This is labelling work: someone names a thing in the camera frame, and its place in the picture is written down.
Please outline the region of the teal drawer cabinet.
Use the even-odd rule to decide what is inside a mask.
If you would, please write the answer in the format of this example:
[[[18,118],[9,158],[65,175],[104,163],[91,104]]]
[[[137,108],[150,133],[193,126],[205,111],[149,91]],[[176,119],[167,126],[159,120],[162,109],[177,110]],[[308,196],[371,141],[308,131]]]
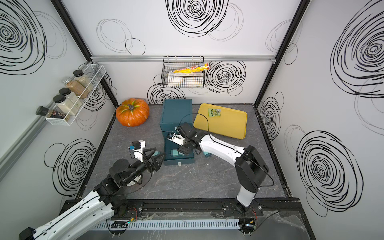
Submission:
[[[193,126],[193,101],[191,99],[165,100],[163,103],[160,128],[165,141],[164,152],[166,158],[164,165],[166,166],[181,166],[195,162],[194,153],[185,156],[171,156],[171,151],[177,151],[179,145],[167,139],[168,133],[179,134],[177,128],[185,122]]]

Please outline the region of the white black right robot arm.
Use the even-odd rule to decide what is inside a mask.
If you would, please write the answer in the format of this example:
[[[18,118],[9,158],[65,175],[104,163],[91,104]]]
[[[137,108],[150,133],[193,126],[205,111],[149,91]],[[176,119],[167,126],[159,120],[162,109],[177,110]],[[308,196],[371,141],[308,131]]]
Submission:
[[[263,181],[269,176],[269,168],[255,147],[238,147],[215,138],[207,131],[198,130],[187,123],[176,128],[167,139],[179,145],[178,152],[187,155],[194,150],[210,153],[231,164],[241,184],[237,202],[248,208]]]

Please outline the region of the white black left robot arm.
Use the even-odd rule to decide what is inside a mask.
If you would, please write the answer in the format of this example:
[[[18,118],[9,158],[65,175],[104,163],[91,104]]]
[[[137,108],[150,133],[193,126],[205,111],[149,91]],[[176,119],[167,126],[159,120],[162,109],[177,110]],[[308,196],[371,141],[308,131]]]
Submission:
[[[110,219],[127,202],[128,184],[148,171],[157,172],[165,160],[165,153],[156,148],[141,151],[142,159],[130,164],[117,160],[107,177],[94,190],[70,209],[36,229],[28,227],[19,234],[20,240],[75,240],[95,225]]]

